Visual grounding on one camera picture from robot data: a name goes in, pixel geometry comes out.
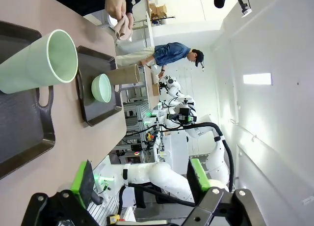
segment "tray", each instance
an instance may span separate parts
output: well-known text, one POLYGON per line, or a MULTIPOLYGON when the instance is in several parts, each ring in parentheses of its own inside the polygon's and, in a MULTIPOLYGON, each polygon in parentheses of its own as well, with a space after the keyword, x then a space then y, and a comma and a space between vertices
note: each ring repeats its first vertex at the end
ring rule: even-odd
MULTIPOLYGON (((0 21, 0 64, 39 38, 38 31, 0 21)), ((39 89, 0 91, 0 179, 54 146, 53 87, 46 106, 38 101, 39 89)))
POLYGON ((118 92, 111 86, 111 100, 108 103, 97 101, 91 90, 94 78, 106 71, 115 70, 116 63, 114 57, 83 46, 79 46, 77 51, 79 68, 76 82, 80 109, 83 120, 89 126, 94 126, 122 110, 121 86, 118 92))

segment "blue shirt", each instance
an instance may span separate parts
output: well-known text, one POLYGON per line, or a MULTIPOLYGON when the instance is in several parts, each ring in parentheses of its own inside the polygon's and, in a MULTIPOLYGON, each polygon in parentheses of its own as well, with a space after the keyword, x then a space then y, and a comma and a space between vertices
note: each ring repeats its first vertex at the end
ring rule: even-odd
POLYGON ((163 66, 186 57, 190 51, 191 49, 182 43, 168 43, 155 46, 153 57, 157 65, 163 66))

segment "screw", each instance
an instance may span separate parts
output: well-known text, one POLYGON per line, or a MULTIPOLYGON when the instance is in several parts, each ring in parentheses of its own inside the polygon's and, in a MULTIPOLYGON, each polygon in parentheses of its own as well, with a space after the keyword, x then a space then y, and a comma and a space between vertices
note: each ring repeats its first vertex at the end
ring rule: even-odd
POLYGON ((241 191, 239 192, 239 194, 240 194, 241 196, 245 196, 245 191, 242 191, 242 190, 241 190, 241 191))
POLYGON ((219 190, 216 189, 216 188, 214 188, 214 189, 212 190, 212 192, 213 192, 214 194, 219 194, 219 190))

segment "bright light panel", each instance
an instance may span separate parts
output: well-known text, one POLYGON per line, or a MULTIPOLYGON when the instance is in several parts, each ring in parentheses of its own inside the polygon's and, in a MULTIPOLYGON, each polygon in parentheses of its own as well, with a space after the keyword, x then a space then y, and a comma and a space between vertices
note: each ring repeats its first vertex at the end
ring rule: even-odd
POLYGON ((271 73, 243 75, 243 82, 247 85, 271 85, 271 73))

